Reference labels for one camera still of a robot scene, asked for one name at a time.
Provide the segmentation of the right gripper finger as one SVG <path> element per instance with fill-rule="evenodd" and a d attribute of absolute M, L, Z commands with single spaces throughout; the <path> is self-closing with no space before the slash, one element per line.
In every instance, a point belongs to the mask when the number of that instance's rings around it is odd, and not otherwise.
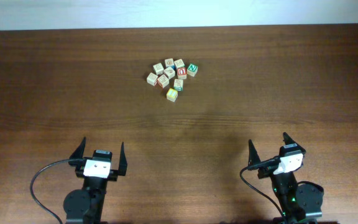
<path fill-rule="evenodd" d="M 255 146 L 254 146 L 254 143 L 252 142 L 251 139 L 248 141 L 248 144 L 249 144 L 248 165 L 253 166 L 253 165 L 259 164 L 261 162 L 261 160 L 260 160 L 260 157 L 257 153 Z"/>
<path fill-rule="evenodd" d="M 296 142 L 286 132 L 283 133 L 283 142 L 285 145 L 296 144 Z"/>

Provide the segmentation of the red letter U block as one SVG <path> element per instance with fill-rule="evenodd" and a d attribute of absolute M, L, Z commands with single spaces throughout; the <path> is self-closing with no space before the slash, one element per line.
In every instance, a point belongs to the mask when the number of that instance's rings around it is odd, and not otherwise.
<path fill-rule="evenodd" d="M 184 80 L 187 78 L 187 70 L 185 67 L 177 68 L 177 77 L 180 80 Z"/>

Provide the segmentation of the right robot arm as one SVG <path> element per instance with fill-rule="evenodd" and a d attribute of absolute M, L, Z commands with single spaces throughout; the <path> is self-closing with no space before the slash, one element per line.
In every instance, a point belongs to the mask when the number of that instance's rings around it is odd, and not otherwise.
<path fill-rule="evenodd" d="M 324 189 L 309 181 L 296 180 L 294 172 L 303 166 L 306 149 L 287 133 L 283 133 L 283 142 L 278 155 L 261 161 L 253 142 L 249 140 L 249 160 L 243 170 L 257 170 L 259 179 L 271 180 L 272 190 L 278 199 L 273 205 L 280 213 L 273 219 L 274 223 L 316 223 L 323 214 Z"/>

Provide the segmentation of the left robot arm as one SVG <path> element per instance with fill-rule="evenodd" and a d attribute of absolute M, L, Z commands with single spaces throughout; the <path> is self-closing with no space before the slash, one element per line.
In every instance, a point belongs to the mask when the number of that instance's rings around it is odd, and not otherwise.
<path fill-rule="evenodd" d="M 119 166 L 112 169 L 112 152 L 95 150 L 91 157 L 83 155 L 86 138 L 69 157 L 69 165 L 83 179 L 82 188 L 71 191 L 64 199 L 63 209 L 67 223 L 102 223 L 101 216 L 108 182 L 117 181 L 127 172 L 124 143 L 121 144 Z"/>

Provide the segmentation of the teal sided picture block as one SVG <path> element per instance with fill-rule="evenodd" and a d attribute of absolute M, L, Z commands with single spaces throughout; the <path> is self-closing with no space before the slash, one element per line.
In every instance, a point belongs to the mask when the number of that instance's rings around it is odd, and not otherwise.
<path fill-rule="evenodd" d="M 183 90 L 183 80 L 181 79 L 175 79 L 173 83 L 173 88 L 176 91 L 182 91 Z"/>

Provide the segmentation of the yellow letter wooden block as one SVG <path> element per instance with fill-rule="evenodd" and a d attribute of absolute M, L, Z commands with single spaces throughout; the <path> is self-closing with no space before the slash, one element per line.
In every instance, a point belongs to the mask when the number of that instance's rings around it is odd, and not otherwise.
<path fill-rule="evenodd" d="M 177 98 L 178 98 L 178 91 L 175 90 L 175 89 L 170 88 L 167 91 L 166 97 L 167 97 L 168 100 L 170 100 L 172 102 L 175 102 L 177 100 Z"/>

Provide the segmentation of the green letter N block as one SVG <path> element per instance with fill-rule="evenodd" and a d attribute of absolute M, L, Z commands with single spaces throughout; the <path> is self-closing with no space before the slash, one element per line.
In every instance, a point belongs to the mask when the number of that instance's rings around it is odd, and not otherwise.
<path fill-rule="evenodd" d="M 198 72 L 198 66 L 195 64 L 189 64 L 187 68 L 187 74 L 191 77 L 194 77 Z"/>

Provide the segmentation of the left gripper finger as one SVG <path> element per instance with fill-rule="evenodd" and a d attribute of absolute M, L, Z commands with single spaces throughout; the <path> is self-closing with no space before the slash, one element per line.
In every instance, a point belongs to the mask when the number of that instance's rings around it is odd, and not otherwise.
<path fill-rule="evenodd" d="M 80 145 L 71 154 L 70 159 L 82 159 L 83 158 L 83 153 L 85 151 L 85 146 L 86 146 L 86 137 L 84 137 L 82 139 Z"/>
<path fill-rule="evenodd" d="M 119 167 L 118 175 L 125 176 L 127 172 L 127 159 L 124 150 L 124 142 L 121 144 L 120 157 L 119 157 Z"/>

